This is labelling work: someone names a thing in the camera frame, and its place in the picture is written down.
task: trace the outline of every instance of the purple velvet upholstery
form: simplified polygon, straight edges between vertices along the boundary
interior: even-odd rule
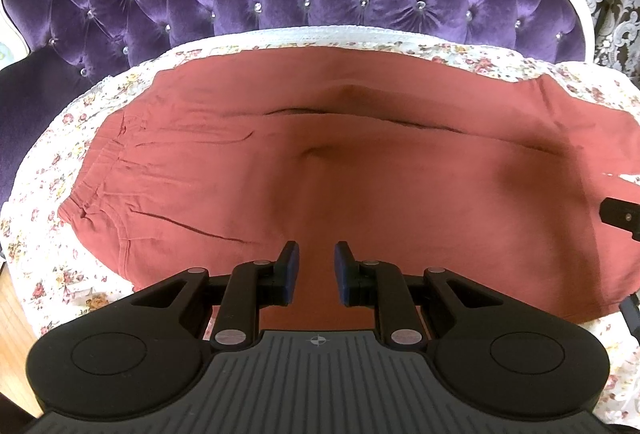
[[[20,107],[0,117],[0,202],[6,200],[28,147],[56,110],[62,110],[89,81],[95,83],[173,46],[207,36],[359,24],[459,43],[492,44],[549,62],[583,60],[585,49],[580,22],[568,0],[2,0],[2,4],[37,54],[28,59],[32,67],[50,66],[53,55],[70,65],[56,65],[60,76],[41,75],[39,84],[20,83],[14,77],[20,65],[0,78],[0,105]],[[69,76],[69,68],[76,80]],[[48,91],[47,110],[37,106],[30,112],[29,100],[44,103]],[[33,118],[38,121],[27,124]],[[17,139],[15,147],[4,138],[5,132]]]

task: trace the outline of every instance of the rust-colored pants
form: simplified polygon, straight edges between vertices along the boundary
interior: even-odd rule
[[[550,77],[508,83],[388,52],[290,48],[194,60],[98,130],[60,217],[138,288],[230,273],[300,244],[294,302],[264,328],[368,328],[333,246],[406,274],[441,265],[572,321],[640,287],[640,245],[600,223],[640,202],[631,115]]]

